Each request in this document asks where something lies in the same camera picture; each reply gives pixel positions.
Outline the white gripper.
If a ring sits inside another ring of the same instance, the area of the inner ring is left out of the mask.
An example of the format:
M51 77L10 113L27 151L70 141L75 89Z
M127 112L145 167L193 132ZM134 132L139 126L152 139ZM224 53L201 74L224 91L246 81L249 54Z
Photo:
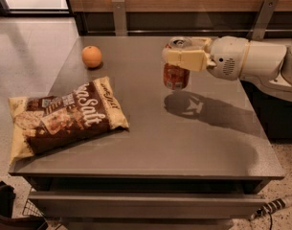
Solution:
M163 60L190 71L207 69L216 78L235 81L239 77L249 41L232 36L223 36L214 42L209 37L192 37L191 46L199 50L166 48L162 53Z

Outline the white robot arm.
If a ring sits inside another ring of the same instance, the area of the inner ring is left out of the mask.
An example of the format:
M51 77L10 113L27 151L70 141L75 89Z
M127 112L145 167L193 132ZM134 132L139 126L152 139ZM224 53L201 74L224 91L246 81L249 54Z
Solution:
M233 36L176 36L162 57L170 66L206 70L227 81L248 81L267 95L292 102L292 42L285 45Z

